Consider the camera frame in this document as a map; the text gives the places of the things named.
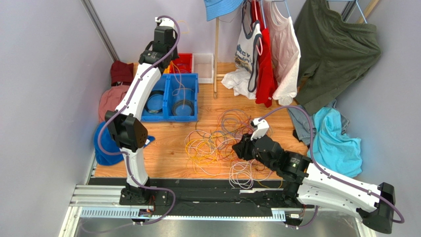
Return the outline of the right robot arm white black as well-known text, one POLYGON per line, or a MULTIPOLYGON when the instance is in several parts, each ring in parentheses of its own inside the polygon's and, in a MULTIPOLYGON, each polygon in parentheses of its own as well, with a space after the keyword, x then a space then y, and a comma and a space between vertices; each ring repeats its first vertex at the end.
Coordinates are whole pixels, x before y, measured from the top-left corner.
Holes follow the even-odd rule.
POLYGON ((395 193, 391 184, 369 184, 338 174, 309 157, 284 150, 267 135, 252 139, 245 134, 232 149, 238 158, 256 160, 283 178, 285 200, 334 209, 379 233, 392 232, 395 193))

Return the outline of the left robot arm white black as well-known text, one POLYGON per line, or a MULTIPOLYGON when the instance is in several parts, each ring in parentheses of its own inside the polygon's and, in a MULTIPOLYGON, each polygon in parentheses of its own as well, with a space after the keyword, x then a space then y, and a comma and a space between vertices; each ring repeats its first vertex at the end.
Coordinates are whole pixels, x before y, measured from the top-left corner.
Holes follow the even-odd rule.
POLYGON ((122 102, 114 111, 106 112, 106 124, 111 138, 123 155, 126 165, 126 187, 122 198, 144 204, 149 201, 152 188, 145 170, 143 147, 148 131, 141 123, 141 115, 153 87, 163 71, 178 57, 178 26, 159 25, 154 39, 140 54, 133 82, 122 102))

